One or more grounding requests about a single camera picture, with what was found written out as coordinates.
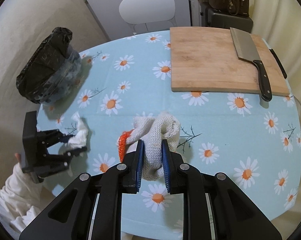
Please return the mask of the person's left hand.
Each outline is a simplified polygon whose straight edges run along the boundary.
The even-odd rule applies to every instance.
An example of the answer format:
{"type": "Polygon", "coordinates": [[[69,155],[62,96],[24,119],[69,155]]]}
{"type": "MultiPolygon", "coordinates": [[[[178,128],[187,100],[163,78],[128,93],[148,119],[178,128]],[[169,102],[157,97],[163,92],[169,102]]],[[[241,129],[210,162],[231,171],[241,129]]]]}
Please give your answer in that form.
{"type": "Polygon", "coordinates": [[[15,153],[14,156],[17,159],[18,163],[20,163],[21,162],[21,155],[20,155],[20,153],[15,153]]]}

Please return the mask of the white left sleeve forearm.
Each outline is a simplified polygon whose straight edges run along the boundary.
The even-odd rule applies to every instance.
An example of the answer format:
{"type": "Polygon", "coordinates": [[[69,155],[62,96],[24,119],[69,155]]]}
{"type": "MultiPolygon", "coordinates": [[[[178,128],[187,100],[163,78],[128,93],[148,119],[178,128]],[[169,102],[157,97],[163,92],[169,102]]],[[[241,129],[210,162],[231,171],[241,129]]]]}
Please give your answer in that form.
{"type": "Polygon", "coordinates": [[[20,164],[0,189],[0,222],[13,239],[54,199],[54,195],[24,174],[20,164]]]}

